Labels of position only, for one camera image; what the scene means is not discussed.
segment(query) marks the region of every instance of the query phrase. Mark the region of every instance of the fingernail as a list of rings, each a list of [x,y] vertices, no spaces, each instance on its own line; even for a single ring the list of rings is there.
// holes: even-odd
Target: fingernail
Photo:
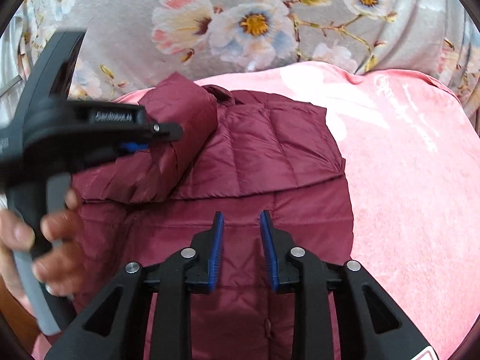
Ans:
[[[45,290],[46,290],[50,295],[57,296],[57,294],[55,293],[55,291],[52,290],[52,288],[51,288],[48,284],[45,284]]]
[[[19,223],[15,226],[14,236],[19,246],[24,248],[31,248],[35,240],[33,230],[25,223]]]
[[[39,282],[42,282],[42,276],[47,272],[47,268],[40,261],[34,262],[32,267],[33,275]]]
[[[73,190],[69,190],[67,192],[67,195],[65,197],[65,203],[67,204],[67,207],[71,210],[76,210],[76,208],[78,207],[77,194]]]
[[[59,222],[57,220],[57,215],[53,215],[48,219],[43,218],[40,222],[40,228],[42,229],[42,233],[46,239],[50,242],[53,240],[52,238],[52,231],[55,231],[55,227],[58,227]]]

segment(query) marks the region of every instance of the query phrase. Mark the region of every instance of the floral blanket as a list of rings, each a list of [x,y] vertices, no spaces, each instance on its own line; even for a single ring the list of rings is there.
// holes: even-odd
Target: floral blanket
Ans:
[[[114,99],[173,71],[201,79],[313,60],[420,71],[473,124],[480,107],[480,35],[458,0],[25,0],[11,26],[23,78],[56,30],[88,28],[76,98]]]

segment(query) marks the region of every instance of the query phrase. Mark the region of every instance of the gray handle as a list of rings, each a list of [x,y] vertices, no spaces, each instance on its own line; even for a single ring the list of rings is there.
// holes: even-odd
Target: gray handle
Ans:
[[[33,260],[48,253],[52,245],[40,231],[40,219],[47,212],[56,212],[65,207],[65,193],[70,187],[69,174],[51,178],[47,183],[26,182],[7,190],[7,204],[35,232],[35,243],[29,252],[15,252],[14,259],[23,289],[32,304],[40,330],[45,335],[54,335],[64,330],[75,318],[71,301],[55,297],[39,283],[32,272]]]

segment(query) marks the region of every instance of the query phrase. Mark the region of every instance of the pink blanket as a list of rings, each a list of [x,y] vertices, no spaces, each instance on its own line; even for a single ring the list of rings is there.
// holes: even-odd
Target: pink blanket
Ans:
[[[480,139],[453,93],[413,71],[352,76],[321,62],[197,83],[327,108],[327,125],[346,159],[352,257],[440,360],[449,358],[480,311]],[[146,91],[119,101],[136,103]]]

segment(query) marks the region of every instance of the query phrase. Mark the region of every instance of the finger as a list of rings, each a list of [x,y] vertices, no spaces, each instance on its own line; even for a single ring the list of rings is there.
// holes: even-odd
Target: finger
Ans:
[[[56,239],[74,239],[83,230],[83,221],[75,211],[63,210],[44,216],[40,228],[50,242]]]
[[[80,208],[80,205],[82,204],[82,198],[77,190],[74,190],[73,188],[68,190],[65,197],[65,204],[71,211],[76,211]]]
[[[56,281],[71,273],[85,260],[85,252],[78,242],[66,242],[39,257],[32,269],[38,281]]]
[[[2,244],[0,244],[0,275],[5,286],[16,299],[20,300],[25,296],[17,268],[15,267],[14,257],[11,251]]]
[[[35,240],[30,226],[7,210],[0,211],[0,243],[14,251],[29,250]]]
[[[46,290],[55,296],[68,296],[80,292],[86,279],[86,269],[83,265],[79,266],[68,276],[58,281],[49,281],[46,284]]]

